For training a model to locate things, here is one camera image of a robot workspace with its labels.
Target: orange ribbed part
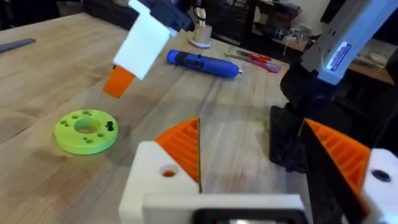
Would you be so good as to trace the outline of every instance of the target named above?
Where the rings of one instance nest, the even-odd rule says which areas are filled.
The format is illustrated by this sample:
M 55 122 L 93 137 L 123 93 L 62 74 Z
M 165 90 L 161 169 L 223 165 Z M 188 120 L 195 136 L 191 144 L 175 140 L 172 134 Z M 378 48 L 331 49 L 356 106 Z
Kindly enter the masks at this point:
M 370 148 L 323 124 L 310 119 L 305 121 L 333 159 L 348 185 L 360 195 L 371 155 Z
M 200 184 L 200 119 L 184 121 L 155 139 L 187 174 Z

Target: wooden table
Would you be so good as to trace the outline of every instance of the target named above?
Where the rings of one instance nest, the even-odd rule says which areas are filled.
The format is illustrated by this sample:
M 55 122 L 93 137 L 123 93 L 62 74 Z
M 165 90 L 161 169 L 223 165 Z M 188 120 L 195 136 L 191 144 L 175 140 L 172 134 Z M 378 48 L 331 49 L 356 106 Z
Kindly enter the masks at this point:
M 286 102 L 279 82 L 288 65 L 272 75 L 231 59 L 245 72 L 235 80 L 168 65 L 168 49 L 217 58 L 238 49 L 213 40 L 200 50 L 181 32 L 116 100 L 101 88 L 126 35 L 85 14 L 0 32 L 2 43 L 37 40 L 0 54 L 0 223 L 117 223 L 139 142 L 193 116 L 201 118 L 204 193 L 287 190 L 284 169 L 267 155 L 270 107 Z M 55 123 L 83 108 L 118 120 L 118 140 L 104 153 L 74 156 L 55 143 Z

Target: orange fin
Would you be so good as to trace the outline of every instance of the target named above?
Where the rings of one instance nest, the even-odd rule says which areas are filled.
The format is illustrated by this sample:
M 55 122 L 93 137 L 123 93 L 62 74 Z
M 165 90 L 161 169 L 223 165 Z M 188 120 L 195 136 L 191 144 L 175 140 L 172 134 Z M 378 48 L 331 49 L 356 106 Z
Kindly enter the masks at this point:
M 365 180 L 370 148 L 323 124 L 305 119 L 335 162 L 351 189 L 360 195 Z
M 200 186 L 200 119 L 184 121 L 155 139 Z
M 102 91 L 115 98 L 120 98 L 134 78 L 135 76 L 131 72 L 116 66 Z

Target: sticker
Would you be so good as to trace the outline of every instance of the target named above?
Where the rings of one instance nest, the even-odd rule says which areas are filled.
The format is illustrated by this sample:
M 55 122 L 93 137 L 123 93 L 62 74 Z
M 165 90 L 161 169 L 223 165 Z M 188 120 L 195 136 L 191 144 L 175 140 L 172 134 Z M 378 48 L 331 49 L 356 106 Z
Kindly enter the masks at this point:
M 336 71 L 340 63 L 343 61 L 344 57 L 348 53 L 348 51 L 351 49 L 351 44 L 347 42 L 343 42 L 340 44 L 340 47 L 338 47 L 337 51 L 333 55 L 333 57 L 330 59 L 328 65 L 326 66 L 327 69 L 331 71 Z

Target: green disc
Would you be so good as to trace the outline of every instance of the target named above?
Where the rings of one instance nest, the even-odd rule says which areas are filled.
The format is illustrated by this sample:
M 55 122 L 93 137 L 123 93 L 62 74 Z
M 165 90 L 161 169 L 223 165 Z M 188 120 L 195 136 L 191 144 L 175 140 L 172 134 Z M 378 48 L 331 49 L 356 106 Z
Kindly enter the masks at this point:
M 118 138 L 118 123 L 99 110 L 68 113 L 55 125 L 55 139 L 67 152 L 79 155 L 102 152 Z

